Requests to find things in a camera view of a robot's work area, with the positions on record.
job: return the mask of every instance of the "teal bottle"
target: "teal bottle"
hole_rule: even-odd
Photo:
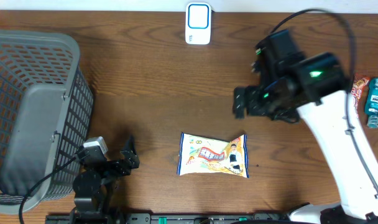
[[[369,115],[367,126],[378,128],[378,78],[373,78],[369,85],[369,96],[367,97],[364,112]]]

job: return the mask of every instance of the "wood grain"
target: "wood grain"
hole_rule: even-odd
[[[114,205],[154,213],[252,213],[339,200],[304,122],[239,121],[231,114],[233,89],[258,82],[250,72],[253,46],[287,15],[214,13],[206,46],[186,44],[179,12],[0,11],[0,29],[61,32],[79,43],[81,69],[96,93],[90,136],[103,136],[111,151],[129,134],[137,140],[141,166],[121,179]],[[345,17],[357,36],[357,72],[378,77],[378,15]],[[335,21],[310,14],[286,27],[307,55],[331,51],[347,68],[348,42]],[[365,124],[364,101],[359,113]],[[250,179],[177,176],[181,132],[227,141],[247,133]],[[378,130],[365,132],[378,159]],[[71,195],[43,202],[24,217],[43,223],[47,214],[73,207]],[[0,215],[0,223],[17,221]]]

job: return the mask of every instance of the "laundry basket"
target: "laundry basket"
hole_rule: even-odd
[[[17,214],[85,141],[93,95],[79,59],[67,35],[0,30],[0,213]],[[78,170],[73,162],[46,180],[24,211],[68,195]]]

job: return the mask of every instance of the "white wall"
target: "white wall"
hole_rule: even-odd
[[[0,0],[0,9],[185,11],[187,0]],[[295,12],[322,7],[335,12],[378,13],[378,0],[207,0],[216,12]]]

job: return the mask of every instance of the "snack bag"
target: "snack bag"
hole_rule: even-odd
[[[181,135],[178,175],[223,172],[249,178],[247,135],[231,142]]]
[[[370,81],[370,77],[362,77],[362,78],[356,77],[353,82],[351,94],[352,94],[352,97],[354,98],[353,103],[356,109],[356,113],[357,113],[357,106],[359,104],[359,100],[361,99],[361,96],[363,93],[363,89],[365,86],[367,86],[369,81]]]

